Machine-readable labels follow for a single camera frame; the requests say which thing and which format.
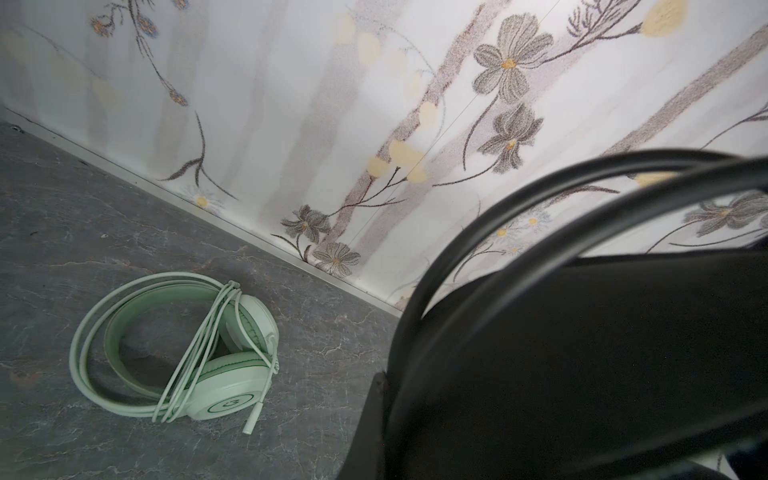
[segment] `gray marble floor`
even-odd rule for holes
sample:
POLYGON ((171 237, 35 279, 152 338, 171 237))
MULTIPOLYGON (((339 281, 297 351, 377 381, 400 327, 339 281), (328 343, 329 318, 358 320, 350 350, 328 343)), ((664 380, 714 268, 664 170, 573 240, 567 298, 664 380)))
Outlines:
MULTIPOLYGON (((0 123, 0 478, 332 478, 396 319, 211 225, 0 123), (89 402, 72 334, 103 295, 149 273, 240 282, 280 328, 280 374, 248 412, 151 423, 89 402)), ((142 319, 123 350, 167 375, 201 306, 142 319)), ((108 376, 102 357, 93 370, 108 376)))

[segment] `mint green headphones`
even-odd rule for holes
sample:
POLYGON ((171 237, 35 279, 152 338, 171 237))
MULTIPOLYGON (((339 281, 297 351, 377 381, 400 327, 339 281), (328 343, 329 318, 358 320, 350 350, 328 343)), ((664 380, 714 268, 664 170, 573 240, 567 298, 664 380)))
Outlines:
POLYGON ((243 433, 256 425, 264 396, 277 373, 277 343, 280 334, 270 311, 258 299, 243 295, 233 281, 223 285, 197 273, 168 272, 145 276, 127 283, 101 299, 86 314, 74 333, 69 349, 69 371, 78 389, 92 402, 110 412, 131 417, 151 417, 172 422, 188 415, 195 420, 215 419, 254 406, 243 433), (152 281, 111 306, 84 331, 96 312, 117 295, 152 281), (192 342, 165 389, 146 386, 136 380, 120 360, 120 339, 131 322, 164 303, 177 300, 213 301, 192 342), (152 399, 155 405, 134 406, 101 396, 88 378, 88 351, 104 322, 104 353, 112 369, 137 394, 152 399), (232 352, 211 359, 219 338, 232 352))

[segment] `logo on ear cup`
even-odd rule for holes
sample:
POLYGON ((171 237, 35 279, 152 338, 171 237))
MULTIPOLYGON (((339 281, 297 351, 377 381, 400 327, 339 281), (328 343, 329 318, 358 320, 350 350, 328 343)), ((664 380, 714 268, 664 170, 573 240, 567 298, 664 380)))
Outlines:
POLYGON ((229 399, 222 400, 221 402, 214 403, 213 405, 208 407, 208 412, 209 413, 224 412, 226 410, 233 409, 237 406, 241 406, 246 402, 250 402, 251 400, 253 400, 253 395, 251 395, 250 393, 246 393, 245 395, 234 396, 229 399))

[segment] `ear cushion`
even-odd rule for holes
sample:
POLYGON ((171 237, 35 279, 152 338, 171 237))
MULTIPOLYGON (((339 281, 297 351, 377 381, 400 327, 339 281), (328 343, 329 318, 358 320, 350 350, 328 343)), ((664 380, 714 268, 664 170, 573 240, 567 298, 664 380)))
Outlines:
POLYGON ((230 355, 220 356, 217 359, 206 362, 205 366, 203 366, 203 372, 200 374, 200 378, 197 382, 202 382, 219 373, 242 369, 249 366, 270 367, 256 352, 231 353, 230 355))
MULTIPOLYGON (((240 319, 243 321, 245 333, 263 352, 266 353, 269 346, 264 339, 264 333, 262 332, 262 329, 259 328, 258 322, 253 318, 251 312, 242 303, 240 304, 240 319)), ((243 352, 244 350, 251 350, 248 342, 243 338, 240 326, 237 324, 235 307, 232 303, 224 308, 221 323, 219 323, 219 334, 224 341, 224 345, 227 346, 227 349, 230 352, 237 353, 243 352)))

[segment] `yellow flower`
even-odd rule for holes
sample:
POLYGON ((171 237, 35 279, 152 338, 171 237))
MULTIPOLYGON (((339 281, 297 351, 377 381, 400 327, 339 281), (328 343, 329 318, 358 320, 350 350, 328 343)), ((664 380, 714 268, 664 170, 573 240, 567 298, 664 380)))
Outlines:
POLYGON ((429 128, 437 123, 437 105, 430 101, 424 102, 419 107, 419 126, 429 128))
POLYGON ((647 187, 648 185, 657 184, 672 178, 677 175, 675 172, 649 172, 647 174, 637 174, 634 181, 636 181, 641 187, 647 187))
POLYGON ((101 37, 111 37, 114 31, 114 22, 102 23, 99 18, 91 19, 91 27, 101 37))
POLYGON ((381 158, 371 157, 368 160, 368 168, 366 168, 366 170, 371 175, 371 177, 379 178, 383 175, 386 175, 386 173, 389 171, 389 168, 390 165, 381 158))
POLYGON ((424 158, 424 153, 413 150, 404 141, 393 140, 389 144, 389 157, 400 168, 414 168, 424 158))
POLYGON ((645 15, 640 32, 646 37, 669 35, 683 24, 687 10, 687 0, 660 0, 645 15))
POLYGON ((120 92, 109 83, 99 77, 93 77, 91 88, 96 94, 96 98, 104 106, 105 110, 114 110, 122 103, 120 92))
POLYGON ((366 67, 379 60, 381 49, 379 39, 373 33, 364 32, 357 37, 357 57, 366 67))
POLYGON ((399 48, 389 55, 388 63, 389 70, 396 77, 406 74, 406 71, 408 70, 408 57, 406 56, 406 53, 399 48))
POLYGON ((5 44, 5 49, 8 50, 8 53, 19 63, 27 64, 31 60, 31 52, 26 40, 21 35, 14 32, 4 33, 2 43, 5 44))
POLYGON ((355 41, 355 19, 346 13, 333 18, 333 33, 337 45, 351 45, 355 41))
POLYGON ((61 83, 71 90, 76 90, 80 85, 81 71, 77 64, 63 58, 58 53, 53 54, 53 72, 61 79, 61 83))
POLYGON ((421 184, 429 178, 426 171, 421 167, 415 167, 413 170, 408 173, 408 177, 406 177, 409 182, 413 184, 421 184))
POLYGON ((422 74, 420 71, 414 72, 406 81, 406 97, 412 100, 419 96, 422 91, 422 74))
POLYGON ((178 103, 179 105, 181 105, 181 106, 183 106, 183 107, 186 107, 187 105, 189 105, 189 104, 187 103, 187 99, 186 99, 186 98, 184 98, 184 96, 183 96, 182 94, 180 94, 179 92, 177 92, 177 91, 176 91, 176 90, 174 90, 173 88, 171 88, 171 89, 168 91, 168 94, 170 95, 170 99, 171 99, 171 100, 173 100, 173 101, 175 101, 175 102, 176 102, 176 103, 178 103))

